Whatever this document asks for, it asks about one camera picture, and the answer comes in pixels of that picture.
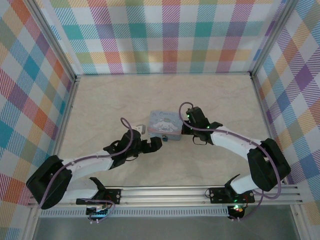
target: blue tin box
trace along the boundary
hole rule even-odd
[[[147,129],[150,137],[160,137],[163,141],[179,141],[182,125],[177,112],[152,111]]]

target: plaid fabric backdrop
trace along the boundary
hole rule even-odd
[[[320,236],[320,1],[300,0],[258,73],[273,135]]]
[[[79,74],[148,74],[247,72],[285,0],[37,2]]]
[[[0,0],[0,239],[28,217],[25,182],[52,154],[71,80],[23,0]]]

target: beige floor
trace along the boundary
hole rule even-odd
[[[202,108],[210,122],[256,139],[268,136],[248,75],[85,76],[60,157],[88,155],[119,140],[126,132],[120,117],[133,126],[147,125],[150,111],[177,112],[185,101]],[[221,147],[194,145],[184,135],[180,141],[164,142],[155,153],[90,176],[106,186],[186,186],[222,185],[248,172],[243,158]]]

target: plaid wall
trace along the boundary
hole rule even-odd
[[[258,73],[273,135],[320,236],[320,1],[300,0]]]
[[[52,154],[71,84],[23,0],[0,0],[0,240],[21,237],[25,182]]]
[[[285,3],[51,0],[48,9],[44,1],[37,0],[79,74],[247,72]]]

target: marble surface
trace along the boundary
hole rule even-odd
[[[185,101],[199,106],[210,122],[251,138],[268,137],[248,75],[83,76],[59,156],[95,153],[127,131],[120,117],[133,126],[148,125],[152,110],[177,112]],[[248,173],[248,163],[233,152],[194,145],[191,136],[183,135],[180,141],[164,142],[155,153],[87,177],[106,186],[190,186],[223,185]]]

